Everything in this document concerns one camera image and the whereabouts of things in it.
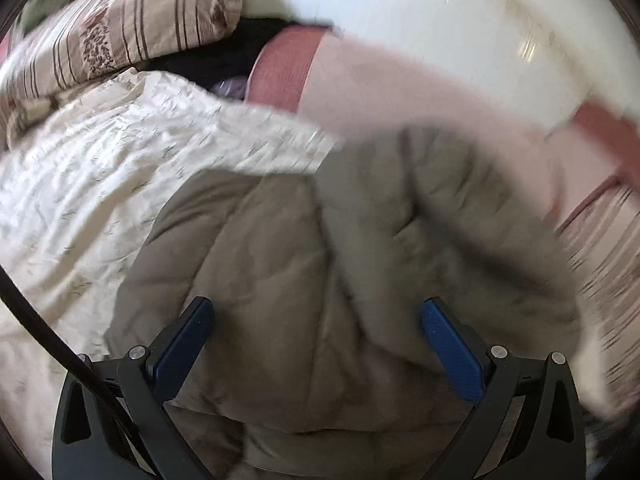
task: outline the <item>metal screw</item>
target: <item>metal screw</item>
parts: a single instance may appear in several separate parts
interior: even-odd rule
[[[491,355],[496,359],[504,359],[509,353],[504,346],[496,345],[491,347]]]
[[[551,358],[557,365],[563,365],[566,362],[566,357],[564,357],[560,352],[553,352],[551,354]]]
[[[129,350],[129,357],[132,359],[140,359],[144,357],[146,353],[146,348],[143,346],[134,346],[131,350]]]

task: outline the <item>bed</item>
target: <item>bed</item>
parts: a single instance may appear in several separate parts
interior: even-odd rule
[[[398,121],[430,120],[454,123],[491,153],[549,221],[569,218],[583,202],[577,197],[592,191],[577,191],[572,196],[577,203],[566,199],[561,148],[575,146],[554,140],[565,139],[562,128],[549,141],[543,130],[495,110],[423,66],[325,30],[292,27],[279,34],[254,67],[247,104],[221,100],[177,75],[144,72],[140,62],[232,34],[241,0],[170,0],[180,3],[181,21],[175,12],[158,11],[153,18],[161,23],[145,28],[146,35],[140,32],[147,23],[144,2],[147,9],[161,3],[76,0],[18,45],[18,54],[0,68],[2,266],[71,348],[94,360],[107,353],[103,336],[117,288],[156,215],[200,169],[310,173],[345,137],[368,135]],[[198,12],[203,2],[217,7]],[[3,9],[15,17],[19,6],[15,0]],[[193,19],[187,18],[187,6],[195,9]],[[121,18],[106,49],[92,50],[96,38],[108,36],[100,31],[109,26],[105,16],[110,12],[128,12],[135,19]],[[166,15],[169,21],[162,22]],[[206,16],[216,19],[208,22]],[[105,52],[111,53],[106,60]],[[18,62],[23,54],[30,62]],[[366,93],[365,80],[347,78],[362,56],[388,82],[379,101]],[[393,92],[409,75],[415,100],[408,102]],[[432,107],[421,109],[424,101]],[[615,158],[599,156],[605,180],[618,174]],[[567,233],[569,243],[580,237],[573,228]],[[602,314],[599,308],[590,312]],[[593,335],[583,356],[602,354],[598,338]],[[0,311],[0,415],[46,478],[64,375],[8,311]],[[585,391],[603,390],[592,402],[594,409],[619,415],[607,413],[612,401],[605,385],[610,382],[602,373],[581,372],[578,381]],[[632,400],[636,391],[624,394]]]
[[[330,32],[294,29],[263,50],[247,100],[351,139],[405,121],[455,124],[489,153],[567,248],[583,315],[572,372],[586,409],[590,478],[622,443],[625,458],[637,455],[631,435],[640,420],[640,137],[634,123],[591,100],[545,132],[424,65]],[[625,478],[623,471],[612,466],[602,477]]]

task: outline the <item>pillowcase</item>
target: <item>pillowcase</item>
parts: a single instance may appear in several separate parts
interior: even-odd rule
[[[590,408],[614,419],[640,399],[640,194],[612,183],[564,229],[562,239],[587,319],[600,320],[605,399]]]
[[[71,3],[18,44],[0,68],[0,152],[11,116],[30,102],[141,60],[220,40],[236,28],[241,7],[242,0]]]

